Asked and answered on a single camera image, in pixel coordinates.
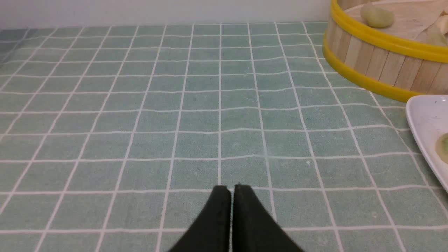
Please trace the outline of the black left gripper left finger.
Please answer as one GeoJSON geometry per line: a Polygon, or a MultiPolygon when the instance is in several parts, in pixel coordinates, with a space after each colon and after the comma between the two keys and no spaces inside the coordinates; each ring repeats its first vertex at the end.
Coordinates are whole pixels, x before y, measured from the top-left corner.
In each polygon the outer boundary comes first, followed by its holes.
{"type": "Polygon", "coordinates": [[[231,193],[216,185],[192,225],[170,248],[170,252],[228,252],[231,193]]]}

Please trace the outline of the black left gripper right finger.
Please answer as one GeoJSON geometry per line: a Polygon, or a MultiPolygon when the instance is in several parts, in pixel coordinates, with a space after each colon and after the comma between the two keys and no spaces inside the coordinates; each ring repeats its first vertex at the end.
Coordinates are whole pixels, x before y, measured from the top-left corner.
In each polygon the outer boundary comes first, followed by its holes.
{"type": "Polygon", "coordinates": [[[234,252],[302,252],[264,208],[249,185],[234,187],[232,250],[234,252]]]}

